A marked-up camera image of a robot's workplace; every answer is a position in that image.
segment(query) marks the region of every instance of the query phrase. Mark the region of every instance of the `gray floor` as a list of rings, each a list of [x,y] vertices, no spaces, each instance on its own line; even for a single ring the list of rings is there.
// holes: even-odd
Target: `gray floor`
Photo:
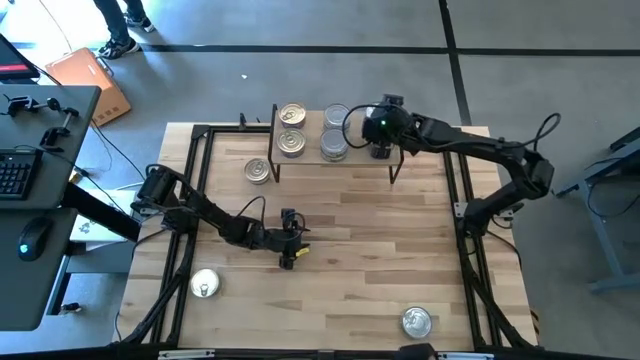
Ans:
[[[60,57],[66,45],[46,13],[34,2],[17,2],[0,31],[12,41],[38,42],[37,50],[24,52],[37,63]],[[640,48],[640,3],[632,0],[448,2],[460,47]],[[90,1],[44,3],[74,48],[108,36]],[[148,0],[145,5],[159,31],[135,37],[150,44],[445,45],[436,0]],[[71,7],[86,16],[72,16]],[[563,114],[561,126],[540,144],[556,166],[556,186],[638,125],[638,58],[463,56],[460,61],[473,124],[490,126],[494,136],[525,140],[546,115]],[[409,109],[460,124],[446,55],[149,52],[111,66],[133,110],[104,132],[139,166],[156,160],[166,122],[235,121],[240,112],[267,119],[274,102],[322,108],[398,93]],[[112,169],[106,171],[109,159],[90,134],[79,164],[93,168],[107,188],[139,181],[126,162],[113,156]],[[604,197],[614,202],[607,206],[617,209],[628,195],[612,190]],[[634,210],[613,221],[612,230],[629,238],[636,232],[625,220],[638,215]],[[604,295],[588,291],[587,282],[609,272],[587,212],[574,196],[528,204],[518,213],[515,238],[529,300],[541,316],[542,345],[640,358],[640,289]],[[640,246],[618,246],[626,266],[637,267]],[[86,304],[87,311],[47,317],[31,333],[0,334],[0,352],[108,343],[124,283],[118,276],[75,277],[67,299]]]

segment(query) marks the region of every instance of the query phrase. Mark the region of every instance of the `black keyboard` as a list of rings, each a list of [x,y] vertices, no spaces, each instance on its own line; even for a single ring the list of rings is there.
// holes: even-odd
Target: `black keyboard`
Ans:
[[[24,200],[42,159],[42,150],[0,149],[0,200]]]

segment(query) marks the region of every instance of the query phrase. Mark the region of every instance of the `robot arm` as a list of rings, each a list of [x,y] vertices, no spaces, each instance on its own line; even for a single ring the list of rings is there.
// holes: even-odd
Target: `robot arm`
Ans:
[[[426,151],[451,151],[490,162],[506,168],[512,181],[484,199],[469,201],[464,212],[465,231],[484,235],[491,217],[523,199],[534,200],[549,192],[553,166],[537,151],[526,145],[549,134],[559,123],[560,115],[553,114],[545,123],[556,123],[545,134],[527,143],[493,139],[462,132],[444,121],[419,114],[409,114],[400,96],[385,95],[373,106],[362,125],[362,137],[369,143],[385,147],[395,144],[412,155]]]
[[[164,213],[162,225],[170,230],[186,233],[203,220],[218,229],[220,236],[229,244],[250,250],[267,249],[281,253],[280,267],[293,269],[293,263],[301,250],[305,228],[304,217],[293,209],[282,209],[282,228],[265,229],[262,220],[247,216],[233,216],[207,199],[206,195],[189,185],[184,176],[162,165],[153,165],[147,179],[138,191],[138,201],[131,204],[138,213],[153,209]],[[175,187],[182,183],[184,199],[175,195]],[[300,224],[296,218],[303,219]]]

